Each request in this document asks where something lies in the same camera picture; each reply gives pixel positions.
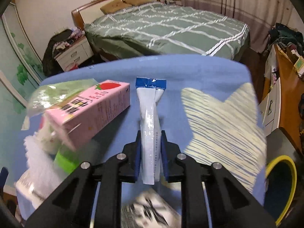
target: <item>pink juice box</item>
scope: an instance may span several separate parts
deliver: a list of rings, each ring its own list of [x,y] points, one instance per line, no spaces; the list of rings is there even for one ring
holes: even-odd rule
[[[130,84],[103,81],[45,111],[62,142],[76,150],[130,106]]]

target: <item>yellow rim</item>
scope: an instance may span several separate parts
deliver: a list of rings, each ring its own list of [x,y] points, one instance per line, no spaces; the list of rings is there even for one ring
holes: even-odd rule
[[[279,216],[279,218],[276,220],[275,224],[278,226],[280,224],[280,222],[282,221],[282,219],[284,218],[284,216],[286,215],[290,204],[293,200],[293,196],[295,194],[295,187],[297,185],[297,170],[295,168],[295,164],[293,162],[293,160],[286,156],[286,155],[281,155],[277,158],[275,158],[274,160],[272,160],[267,166],[266,166],[266,178],[269,176],[270,172],[273,170],[273,168],[279,163],[279,162],[284,162],[286,163],[290,170],[291,170],[291,176],[292,176],[292,185],[291,185],[291,191],[290,191],[290,195],[289,195],[289,199],[288,202],[286,203],[286,206],[283,210],[283,212],[281,213],[281,215]]]

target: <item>pillow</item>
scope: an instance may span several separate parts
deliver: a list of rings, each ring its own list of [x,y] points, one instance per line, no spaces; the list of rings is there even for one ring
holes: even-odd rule
[[[150,0],[124,0],[125,3],[132,4],[133,6],[139,6],[151,2]]]
[[[115,13],[118,10],[121,10],[121,9],[127,8],[127,7],[132,7],[132,5],[126,4],[122,0],[114,0],[112,2],[107,3],[106,5],[102,6],[100,8],[100,10],[104,14],[108,14],[108,13]]]

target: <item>yellow bucket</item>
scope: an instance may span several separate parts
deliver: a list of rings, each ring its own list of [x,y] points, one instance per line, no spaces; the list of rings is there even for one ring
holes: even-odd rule
[[[278,226],[295,194],[297,171],[293,160],[286,155],[275,158],[266,167],[266,179],[264,208]]]

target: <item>wooden bed frame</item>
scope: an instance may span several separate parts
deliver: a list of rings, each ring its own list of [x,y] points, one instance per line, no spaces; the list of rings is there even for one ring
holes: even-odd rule
[[[73,18],[73,20],[75,22],[75,25],[77,27],[80,27],[83,30],[85,22],[84,22],[84,19],[83,19],[82,15],[81,15],[81,11],[83,11],[83,10],[85,10],[85,9],[91,7],[91,6],[94,6],[94,5],[97,5],[99,3],[102,3],[104,1],[107,1],[107,0],[93,0],[92,2],[89,2],[89,3],[85,4],[85,5],[82,5],[82,6],[78,7],[78,8],[76,8],[75,10],[73,10],[72,11],[72,18]],[[108,53],[104,52],[101,49],[96,49],[92,45],[91,45],[91,47],[92,47],[92,49],[93,49],[93,51],[95,53],[100,54],[101,58],[104,61],[114,61],[114,60],[117,60],[117,58],[115,56],[113,56],[112,54],[108,54]]]

